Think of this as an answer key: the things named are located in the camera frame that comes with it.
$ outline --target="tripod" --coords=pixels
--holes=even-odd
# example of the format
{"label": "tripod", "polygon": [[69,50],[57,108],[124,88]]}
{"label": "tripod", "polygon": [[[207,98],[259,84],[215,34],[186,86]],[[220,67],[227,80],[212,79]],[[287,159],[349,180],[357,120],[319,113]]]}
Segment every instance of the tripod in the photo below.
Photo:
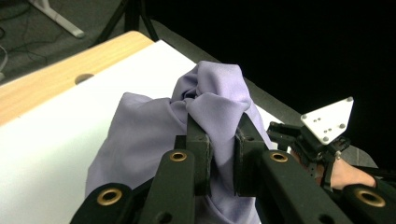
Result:
{"label": "tripod", "polygon": [[115,13],[110,18],[105,29],[98,36],[98,38],[93,42],[91,47],[96,46],[105,42],[110,36],[117,22],[120,21],[122,15],[125,14],[125,24],[124,32],[138,30],[139,29],[139,17],[142,18],[143,23],[145,23],[148,34],[153,41],[158,41],[160,38],[157,36],[155,29],[151,23],[151,20],[146,14],[146,1],[145,0],[121,0],[119,6],[117,7]]}

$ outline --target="dark backdrop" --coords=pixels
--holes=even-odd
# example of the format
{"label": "dark backdrop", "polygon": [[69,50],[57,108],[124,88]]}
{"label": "dark backdrop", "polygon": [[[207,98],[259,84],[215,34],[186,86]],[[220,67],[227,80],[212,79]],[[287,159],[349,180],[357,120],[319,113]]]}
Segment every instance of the dark backdrop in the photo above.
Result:
{"label": "dark backdrop", "polygon": [[352,145],[396,169],[396,4],[148,1],[152,18],[300,113],[353,96]]}

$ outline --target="purple cloth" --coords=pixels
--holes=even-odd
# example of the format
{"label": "purple cloth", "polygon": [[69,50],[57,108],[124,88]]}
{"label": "purple cloth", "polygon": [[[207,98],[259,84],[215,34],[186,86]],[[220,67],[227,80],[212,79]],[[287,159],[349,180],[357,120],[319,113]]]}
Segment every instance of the purple cloth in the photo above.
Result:
{"label": "purple cloth", "polygon": [[199,62],[178,80],[171,99],[124,93],[108,137],[89,168],[86,195],[109,182],[134,189],[154,177],[176,135],[186,134],[189,113],[208,134],[215,161],[212,196],[196,198],[196,223],[259,223],[255,199],[233,193],[233,141],[244,112],[272,148],[235,64]]}

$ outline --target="white bracket with holes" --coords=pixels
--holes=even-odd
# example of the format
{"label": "white bracket with holes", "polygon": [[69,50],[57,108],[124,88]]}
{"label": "white bracket with holes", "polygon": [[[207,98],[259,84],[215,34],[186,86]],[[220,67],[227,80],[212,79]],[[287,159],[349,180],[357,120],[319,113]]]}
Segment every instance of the white bracket with holes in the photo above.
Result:
{"label": "white bracket with holes", "polygon": [[353,98],[348,97],[301,116],[303,124],[323,144],[328,145],[347,129]]}

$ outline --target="fabric fold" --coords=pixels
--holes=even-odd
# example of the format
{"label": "fabric fold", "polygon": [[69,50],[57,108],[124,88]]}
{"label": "fabric fold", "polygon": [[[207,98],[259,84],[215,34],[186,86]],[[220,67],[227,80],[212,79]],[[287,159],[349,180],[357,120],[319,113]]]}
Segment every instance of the fabric fold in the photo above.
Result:
{"label": "fabric fold", "polygon": [[197,197],[198,223],[259,223],[254,198],[233,193],[233,141],[243,113],[265,143],[272,143],[238,65],[199,62],[182,76],[171,98],[125,93],[107,139],[89,168],[86,195],[109,182],[136,188],[154,177],[161,156],[185,135],[187,115],[208,134],[214,151],[212,196]]}

